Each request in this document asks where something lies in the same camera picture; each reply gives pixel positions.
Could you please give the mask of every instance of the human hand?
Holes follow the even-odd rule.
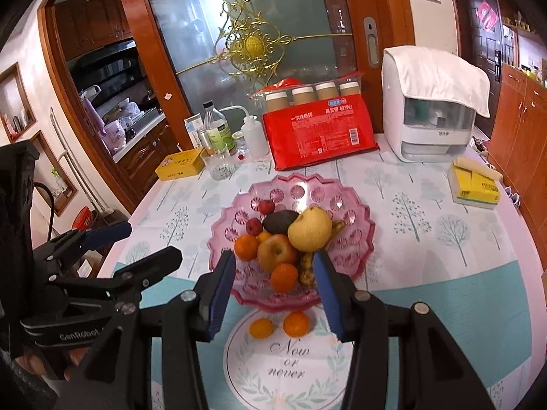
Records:
[[[88,352],[89,347],[84,348],[75,348],[69,350],[68,355],[73,365],[67,367],[65,370],[65,379],[70,381],[70,376],[76,370],[76,367],[80,365],[82,359]],[[37,376],[42,376],[46,374],[46,370],[42,360],[33,352],[32,349],[25,349],[25,353],[22,356],[19,356],[15,361],[23,368],[28,371],[30,374]]]

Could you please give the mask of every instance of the wooden cabinet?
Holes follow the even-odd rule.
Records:
[[[65,59],[131,37],[121,0],[67,0],[55,5]]]
[[[511,67],[504,65],[496,123],[494,124],[492,141],[489,146],[489,153],[494,156],[502,167],[507,165],[515,143],[520,113],[524,105],[525,78]]]
[[[522,217],[547,269],[547,90],[506,65],[489,153],[521,195]]]
[[[167,120],[162,120],[118,162],[135,191],[144,195],[154,186],[156,168],[169,154],[178,152],[177,141]]]
[[[547,115],[542,108],[542,105],[534,103],[528,97],[524,98],[523,108],[518,116],[515,143],[505,169],[515,190],[521,194],[532,180],[545,144]]]

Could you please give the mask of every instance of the tablecloth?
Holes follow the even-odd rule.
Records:
[[[513,408],[539,372],[547,319],[539,258],[508,198],[494,211],[452,201],[448,163],[403,163],[382,135],[379,151],[299,170],[337,178],[370,205],[375,251],[356,284],[386,303],[431,305],[454,336],[499,409]],[[468,156],[478,159],[471,149]],[[209,271],[211,225],[239,192],[278,173],[269,159],[241,165],[224,181],[205,171],[158,182],[130,219],[129,239],[114,245],[99,275],[173,245],[180,269],[143,294],[141,306],[166,302]],[[247,335],[264,315],[231,298],[220,333],[199,344],[212,409],[339,408],[352,347],[329,333],[321,307],[309,311],[314,328],[301,341],[281,330],[267,343]],[[269,315],[275,323],[283,316]],[[390,341],[386,408],[397,406],[397,350]],[[154,341],[152,389],[162,408],[160,342]]]

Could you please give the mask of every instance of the fruit bowl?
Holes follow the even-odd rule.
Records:
[[[234,241],[247,233],[245,224],[249,219],[264,218],[258,212],[258,203],[262,199],[274,201],[275,211],[290,209],[301,213],[308,206],[318,205],[331,219],[344,220],[346,227],[326,250],[336,271],[347,274],[353,281],[361,276],[366,260],[374,250],[375,224],[370,220],[370,209],[361,203],[353,188],[344,187],[336,179],[323,179],[319,174],[276,176],[269,182],[253,184],[247,193],[238,194],[231,206],[222,209],[221,218],[211,226],[213,235],[207,242],[211,250],[211,270],[222,252],[233,251]],[[321,302],[316,289],[302,285],[288,294],[275,293],[270,288],[270,274],[262,270],[256,260],[242,262],[237,256],[232,294],[240,304],[269,313],[304,310]]]

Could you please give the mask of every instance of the apple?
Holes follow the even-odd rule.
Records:
[[[262,232],[261,221],[258,220],[256,217],[249,219],[247,221],[245,228],[247,229],[247,234],[250,234],[253,236],[257,236]]]
[[[267,273],[272,273],[280,263],[296,265],[298,251],[284,234],[274,234],[258,246],[256,257],[258,265]]]
[[[267,216],[268,214],[275,211],[275,203],[269,199],[261,200],[258,203],[258,211],[259,213]]]

